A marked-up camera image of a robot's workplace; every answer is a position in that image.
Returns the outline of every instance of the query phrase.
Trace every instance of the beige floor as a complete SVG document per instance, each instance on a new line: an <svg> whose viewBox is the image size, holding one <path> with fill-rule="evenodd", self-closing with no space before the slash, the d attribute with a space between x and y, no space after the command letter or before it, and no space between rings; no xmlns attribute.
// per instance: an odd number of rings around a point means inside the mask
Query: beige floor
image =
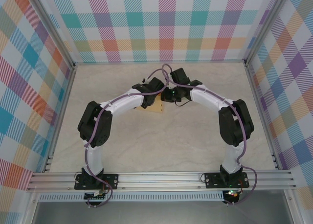
<svg viewBox="0 0 313 224"><path fill-rule="evenodd" d="M88 102L111 100L160 67L161 64L79 66L50 171L75 172L84 165L77 125ZM191 80L202 81L226 98L245 100L255 132L242 164L258 170L274 169L243 64L184 63L172 67L183 67ZM162 79L161 73L156 77ZM216 112L193 102L183 107L164 103L163 113L133 109L114 118L102 162L107 172L219 170L224 151Z"/></svg>

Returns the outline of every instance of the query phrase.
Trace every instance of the metal corner post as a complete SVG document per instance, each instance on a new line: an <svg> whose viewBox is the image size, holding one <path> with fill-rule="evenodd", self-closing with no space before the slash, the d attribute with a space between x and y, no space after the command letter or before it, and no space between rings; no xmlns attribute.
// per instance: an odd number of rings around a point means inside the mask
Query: metal corner post
<svg viewBox="0 0 313 224"><path fill-rule="evenodd" d="M257 52L260 49L266 35L268 34L270 29L272 28L280 10L284 6L285 2L286 2L286 0L276 0L275 4L273 5L273 8L270 10L268 17L262 26L262 29L261 29L258 37L256 38L256 40L255 40L255 42L254 42L254 44L250 50L250 53L248 54L248 57L246 59L247 64L250 64L251 61L253 60L253 58L255 57L255 55L257 54Z"/></svg>
<svg viewBox="0 0 313 224"><path fill-rule="evenodd" d="M60 53L62 54L63 58L66 60L67 64L74 69L74 61L72 60L64 42L62 41L59 33L57 32L50 16L47 14L44 6L42 5L40 0L29 0L32 6L35 8L40 20L44 24L47 32L52 37L53 41L55 42L57 48L59 49Z"/></svg>

